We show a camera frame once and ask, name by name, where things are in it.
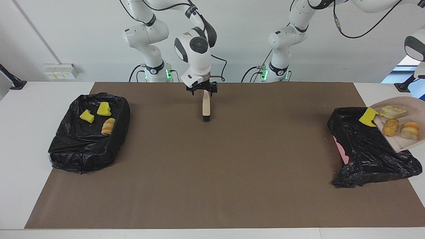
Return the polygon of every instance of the bread roll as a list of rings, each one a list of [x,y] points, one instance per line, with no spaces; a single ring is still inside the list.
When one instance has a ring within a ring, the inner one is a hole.
[[[384,124],[382,133],[388,137],[393,137],[396,135],[398,129],[399,121],[398,119],[388,119]]]
[[[115,124],[114,118],[109,118],[103,123],[102,134],[108,135],[112,133],[113,125]]]
[[[415,122],[407,122],[401,126],[401,137],[404,139],[419,140],[419,125]]]

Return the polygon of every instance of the cable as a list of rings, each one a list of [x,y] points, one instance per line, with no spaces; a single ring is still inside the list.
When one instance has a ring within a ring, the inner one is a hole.
[[[251,70],[253,70],[253,69],[255,69],[255,68],[257,68],[257,67],[256,67],[256,66],[253,66],[253,67],[249,68],[249,69],[245,72],[244,76],[242,77],[241,83],[243,83],[243,82],[244,82],[245,76],[247,76],[248,72],[250,72]]]
[[[403,0],[399,0],[382,18],[381,18],[381,20],[379,20],[371,29],[369,29],[369,31],[367,31],[367,32],[365,32],[364,34],[362,34],[362,35],[360,35],[360,36],[357,36],[357,37],[351,37],[351,36],[347,36],[347,35],[345,35],[344,33],[343,33],[343,31],[342,31],[342,29],[341,29],[341,23],[340,23],[340,20],[338,19],[338,17],[337,17],[337,14],[335,13],[335,8],[336,8],[336,3],[335,3],[335,1],[334,1],[334,19],[335,19],[335,24],[337,25],[337,28],[338,28],[338,30],[340,31],[340,33],[341,33],[341,35],[343,35],[343,36],[345,36],[346,38],[350,38],[350,39],[356,39],[356,38],[360,38],[360,37],[363,37],[363,36],[365,36],[366,34],[368,34],[369,32],[371,32],[373,29],[375,29],[375,27],[377,27],[387,16],[388,16],[388,14],[390,14],[393,10],[394,10],[394,8],[395,7],[397,7],[400,3],[401,3],[401,1],[403,1]]]
[[[254,75],[256,75],[256,74],[262,74],[261,72],[254,72],[254,74],[252,74],[252,76],[251,76],[251,79],[249,80],[249,82],[251,83],[252,82],[252,78],[254,77]]]
[[[266,61],[267,61],[267,59],[269,58],[269,56],[270,56],[270,54],[272,53],[272,51],[273,51],[273,49],[271,49],[271,50],[270,50],[269,54],[268,54],[268,55],[266,56],[266,58],[264,59],[264,62],[263,62],[263,64],[262,64],[262,65],[264,65],[264,64],[266,63]]]
[[[170,72],[175,72],[175,73],[177,74],[177,80],[178,80],[178,82],[180,82],[180,79],[179,79],[179,74],[178,74],[178,72],[177,72],[176,70],[170,70]]]
[[[294,5],[294,3],[295,3],[295,0],[293,0],[293,1],[292,1],[292,3],[291,3],[291,7],[289,8],[289,11],[291,11],[291,10],[292,10],[292,5]]]
[[[226,81],[226,79],[223,77],[223,73],[224,73],[224,69],[226,68],[226,65],[227,65],[227,61],[225,60],[225,59],[221,59],[221,58],[219,58],[219,57],[216,57],[216,56],[214,56],[213,54],[211,54],[211,56],[213,57],[213,58],[216,58],[216,59],[218,59],[218,60],[222,60],[222,61],[224,61],[225,63],[224,63],[224,66],[223,66],[223,69],[221,70],[221,81]]]
[[[139,82],[139,73],[140,72],[143,72],[144,73],[144,70],[141,70],[141,71],[136,72],[136,81],[137,82]]]
[[[128,12],[128,10],[127,10],[127,8],[124,6],[124,4],[122,3],[122,1],[121,0],[119,0],[119,2],[121,3],[121,5],[122,5],[122,7],[124,8],[124,10],[127,12],[127,14],[133,19],[133,20],[135,20],[135,21],[138,21],[138,22],[141,22],[141,23],[145,23],[145,22],[143,22],[143,21],[140,21],[140,20],[137,20],[136,18],[134,18],[131,14],[130,14],[130,12]]]
[[[128,79],[128,82],[131,82],[131,78],[133,77],[133,74],[134,74],[134,72],[136,71],[136,69],[137,68],[139,68],[139,67],[141,67],[141,65],[137,65],[134,69],[133,69],[133,71],[131,72],[131,74],[130,74],[130,78]]]
[[[151,7],[151,6],[150,6],[150,5],[149,5],[149,4],[148,4],[145,0],[142,0],[142,2],[143,2],[144,4],[146,4],[146,6],[147,6],[148,8],[150,8],[150,9],[152,9],[152,10],[154,10],[154,11],[165,11],[165,10],[172,9],[172,8],[174,8],[174,7],[182,6],[182,5],[192,6],[192,5],[188,4],[188,3],[177,3],[177,4],[174,4],[174,5],[172,5],[172,6],[169,6],[169,7],[163,8],[163,9],[155,9],[155,8]]]

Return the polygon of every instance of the table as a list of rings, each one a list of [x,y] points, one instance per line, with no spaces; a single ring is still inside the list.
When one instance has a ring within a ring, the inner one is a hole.
[[[396,96],[390,84],[355,84],[366,105]],[[407,238],[423,235],[425,228],[303,228],[303,229],[209,229],[209,230],[22,230],[40,194],[51,166],[46,149],[69,103],[88,94],[93,83],[28,83],[21,91],[11,91],[0,102],[0,237],[1,238]],[[425,163],[425,145],[411,150]],[[425,176],[409,179],[425,202]]]

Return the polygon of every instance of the power outlet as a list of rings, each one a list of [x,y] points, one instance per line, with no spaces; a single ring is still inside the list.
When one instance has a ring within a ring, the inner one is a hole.
[[[74,64],[45,64],[47,67],[44,74],[49,80],[75,80],[78,71]]]

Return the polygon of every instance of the brown paper mat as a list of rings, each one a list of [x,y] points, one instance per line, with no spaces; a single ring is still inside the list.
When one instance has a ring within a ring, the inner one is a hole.
[[[341,159],[326,123],[364,106],[352,83],[219,84],[211,122],[177,83],[96,83],[126,97],[116,162],[54,169],[26,228],[422,227],[405,180],[337,189]]]

